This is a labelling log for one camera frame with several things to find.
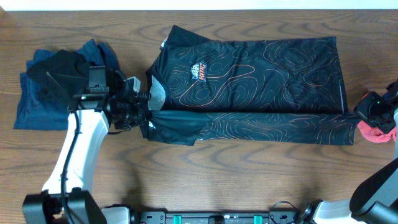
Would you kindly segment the red t-shirt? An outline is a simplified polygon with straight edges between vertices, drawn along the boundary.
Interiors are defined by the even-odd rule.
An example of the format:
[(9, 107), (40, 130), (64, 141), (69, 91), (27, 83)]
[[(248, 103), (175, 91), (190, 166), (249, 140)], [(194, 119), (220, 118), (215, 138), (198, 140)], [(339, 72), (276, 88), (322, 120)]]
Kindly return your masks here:
[(396, 126), (388, 134), (383, 134), (378, 128), (372, 128), (361, 120), (358, 123), (358, 128), (362, 136), (368, 141), (375, 143), (384, 143), (390, 141), (391, 139), (393, 139), (394, 142), (397, 141)]

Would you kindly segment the black orange patterned jersey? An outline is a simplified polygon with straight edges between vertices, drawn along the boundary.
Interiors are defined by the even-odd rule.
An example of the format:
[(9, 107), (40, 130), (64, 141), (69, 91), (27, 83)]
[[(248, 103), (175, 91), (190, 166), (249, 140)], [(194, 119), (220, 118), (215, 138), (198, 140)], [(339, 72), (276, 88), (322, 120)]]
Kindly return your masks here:
[(160, 49), (146, 72), (150, 141), (354, 141), (335, 37), (222, 41), (173, 26)]

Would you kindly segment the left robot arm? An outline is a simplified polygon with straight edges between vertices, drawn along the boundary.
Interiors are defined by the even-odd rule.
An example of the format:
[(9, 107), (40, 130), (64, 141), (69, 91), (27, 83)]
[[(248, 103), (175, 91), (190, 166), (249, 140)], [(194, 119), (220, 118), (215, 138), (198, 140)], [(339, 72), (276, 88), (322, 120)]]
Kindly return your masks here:
[(150, 94), (136, 77), (108, 67), (90, 67), (87, 76), (67, 75), (78, 90), (68, 91), (58, 73), (46, 78), (68, 100), (68, 130), (57, 163), (39, 194), (27, 195), (27, 223), (137, 223), (127, 205), (100, 208), (91, 192), (101, 145), (111, 126), (119, 134), (145, 123)]

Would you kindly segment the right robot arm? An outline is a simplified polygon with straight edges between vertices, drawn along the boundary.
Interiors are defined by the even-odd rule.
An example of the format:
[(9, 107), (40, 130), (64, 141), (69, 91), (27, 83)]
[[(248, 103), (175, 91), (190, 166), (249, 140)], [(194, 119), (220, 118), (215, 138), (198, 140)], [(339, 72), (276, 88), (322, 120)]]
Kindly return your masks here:
[[(374, 143), (397, 141), (397, 82), (384, 95), (370, 92), (354, 112), (362, 136)], [(308, 204), (297, 223), (397, 223), (397, 148), (394, 158), (362, 182), (347, 200)]]

